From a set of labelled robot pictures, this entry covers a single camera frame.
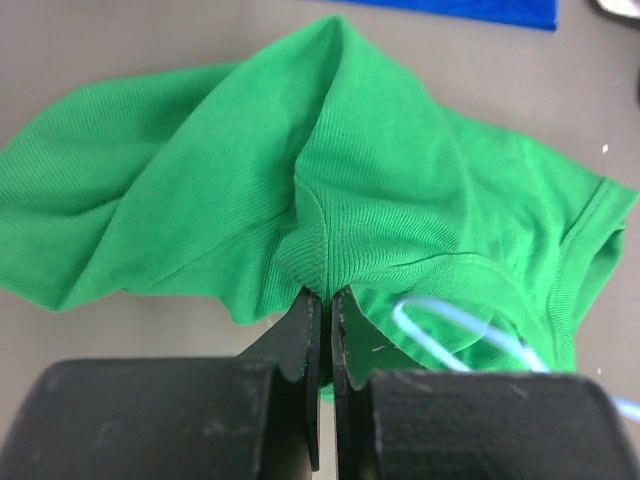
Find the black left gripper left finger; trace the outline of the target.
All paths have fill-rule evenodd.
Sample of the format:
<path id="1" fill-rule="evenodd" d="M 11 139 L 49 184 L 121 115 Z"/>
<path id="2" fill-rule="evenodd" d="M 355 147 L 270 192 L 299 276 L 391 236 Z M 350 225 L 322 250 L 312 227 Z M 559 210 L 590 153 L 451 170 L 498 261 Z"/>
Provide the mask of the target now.
<path id="1" fill-rule="evenodd" d="M 319 468 L 321 303 L 302 290 L 235 357 L 47 368 L 1 449 L 5 479 L 308 479 Z"/>

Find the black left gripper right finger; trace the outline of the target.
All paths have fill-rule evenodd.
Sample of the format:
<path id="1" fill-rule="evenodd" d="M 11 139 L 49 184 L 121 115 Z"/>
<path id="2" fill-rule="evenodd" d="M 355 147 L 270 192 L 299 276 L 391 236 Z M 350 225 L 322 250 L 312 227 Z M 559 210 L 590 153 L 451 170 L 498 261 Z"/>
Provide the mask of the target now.
<path id="1" fill-rule="evenodd" d="M 336 466 L 341 479 L 635 479 L 624 418 L 638 415 L 582 376 L 376 370 L 364 383 L 350 290 L 331 307 Z"/>

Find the light blue wire hanger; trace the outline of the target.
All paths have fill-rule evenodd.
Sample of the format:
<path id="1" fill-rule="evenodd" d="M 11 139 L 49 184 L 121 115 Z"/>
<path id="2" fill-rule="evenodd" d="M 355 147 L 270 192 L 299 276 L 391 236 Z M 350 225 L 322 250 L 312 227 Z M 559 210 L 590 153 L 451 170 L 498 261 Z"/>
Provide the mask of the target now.
<path id="1" fill-rule="evenodd" d="M 500 305 L 458 304 L 434 296 L 387 303 L 381 329 L 420 369 L 450 374 L 513 374 L 587 381 L 577 370 L 576 346 L 566 321 Z"/>

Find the green tank top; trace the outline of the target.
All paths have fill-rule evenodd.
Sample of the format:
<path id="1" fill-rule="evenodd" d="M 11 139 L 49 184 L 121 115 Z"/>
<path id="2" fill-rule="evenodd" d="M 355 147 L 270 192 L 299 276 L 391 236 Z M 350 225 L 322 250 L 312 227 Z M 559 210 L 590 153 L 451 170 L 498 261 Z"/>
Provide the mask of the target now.
<path id="1" fill-rule="evenodd" d="M 571 371 L 638 198 L 437 104 L 329 17 L 245 61 L 87 85 L 34 118 L 1 155 L 1 285 L 51 311 L 213 297 L 241 325 L 302 288 L 350 287 L 434 371 L 392 312 L 437 297 Z"/>

